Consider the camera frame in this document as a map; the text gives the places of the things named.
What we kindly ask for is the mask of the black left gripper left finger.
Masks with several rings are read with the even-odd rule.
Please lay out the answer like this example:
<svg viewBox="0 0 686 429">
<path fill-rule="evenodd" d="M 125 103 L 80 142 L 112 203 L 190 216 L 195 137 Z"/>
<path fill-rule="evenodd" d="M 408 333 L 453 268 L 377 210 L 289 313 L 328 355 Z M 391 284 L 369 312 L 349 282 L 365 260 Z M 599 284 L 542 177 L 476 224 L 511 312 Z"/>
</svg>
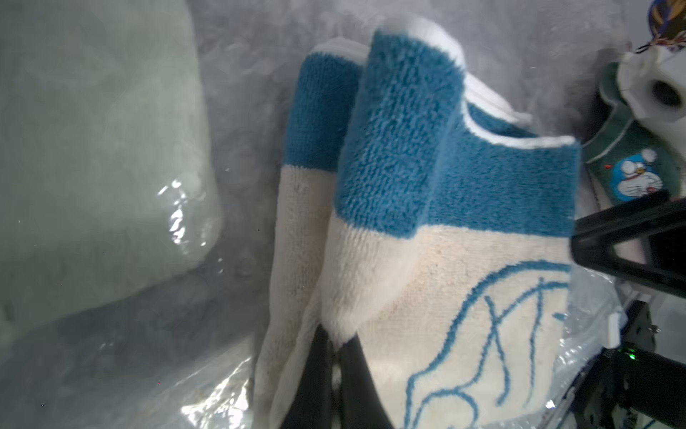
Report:
<svg viewBox="0 0 686 429">
<path fill-rule="evenodd" d="M 296 396 L 280 429 L 330 429 L 332 427 L 332 342 L 319 325 L 314 332 Z"/>
</svg>

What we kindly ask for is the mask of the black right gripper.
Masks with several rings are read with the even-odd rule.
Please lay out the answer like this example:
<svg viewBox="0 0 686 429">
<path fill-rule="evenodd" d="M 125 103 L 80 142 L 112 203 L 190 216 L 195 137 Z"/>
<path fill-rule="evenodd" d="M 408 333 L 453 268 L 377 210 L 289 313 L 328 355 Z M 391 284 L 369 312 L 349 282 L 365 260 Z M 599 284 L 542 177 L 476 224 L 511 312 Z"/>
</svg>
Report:
<svg viewBox="0 0 686 429">
<path fill-rule="evenodd" d="M 683 298 L 685 199 L 668 191 L 584 217 L 571 240 L 579 266 Z M 639 415 L 685 427 L 685 365 L 656 352 L 650 306 L 632 303 L 621 344 L 595 357 L 573 384 L 578 428 L 629 428 Z"/>
</svg>

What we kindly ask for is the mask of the clear plastic vacuum bag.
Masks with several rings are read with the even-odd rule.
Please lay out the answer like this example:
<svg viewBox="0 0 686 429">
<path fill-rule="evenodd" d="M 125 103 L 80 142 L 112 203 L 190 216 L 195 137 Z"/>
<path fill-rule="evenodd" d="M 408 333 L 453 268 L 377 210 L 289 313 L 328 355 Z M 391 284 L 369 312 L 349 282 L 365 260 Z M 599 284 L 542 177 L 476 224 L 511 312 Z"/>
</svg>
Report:
<svg viewBox="0 0 686 429">
<path fill-rule="evenodd" d="M 1 358 L 5 428 L 246 428 L 268 319 L 280 147 L 298 69 L 325 39 L 430 17 L 541 132 L 584 129 L 598 68 L 625 44 L 622 1 L 193 1 L 223 204 L 205 263 L 27 335 Z"/>
</svg>

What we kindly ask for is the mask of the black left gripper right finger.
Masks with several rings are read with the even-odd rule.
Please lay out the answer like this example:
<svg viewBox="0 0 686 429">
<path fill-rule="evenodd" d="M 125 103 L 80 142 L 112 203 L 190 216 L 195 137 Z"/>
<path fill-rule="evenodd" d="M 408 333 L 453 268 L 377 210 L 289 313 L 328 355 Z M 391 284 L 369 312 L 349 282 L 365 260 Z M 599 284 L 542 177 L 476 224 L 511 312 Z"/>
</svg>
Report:
<svg viewBox="0 0 686 429">
<path fill-rule="evenodd" d="M 359 337 L 341 346 L 338 352 L 341 427 L 346 429 L 391 429 L 375 389 Z"/>
</svg>

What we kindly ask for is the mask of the cream and teal towel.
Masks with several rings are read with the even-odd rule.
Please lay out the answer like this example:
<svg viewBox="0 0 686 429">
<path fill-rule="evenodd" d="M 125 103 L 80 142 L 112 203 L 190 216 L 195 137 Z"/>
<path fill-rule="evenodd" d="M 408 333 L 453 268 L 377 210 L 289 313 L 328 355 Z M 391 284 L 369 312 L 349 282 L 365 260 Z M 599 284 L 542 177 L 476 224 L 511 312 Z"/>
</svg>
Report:
<svg viewBox="0 0 686 429">
<path fill-rule="evenodd" d="M 581 146 L 466 69 L 420 17 L 305 58 L 277 201 L 254 427 L 280 428 L 316 328 L 356 335 L 393 428 L 543 410 L 564 332 Z"/>
</svg>

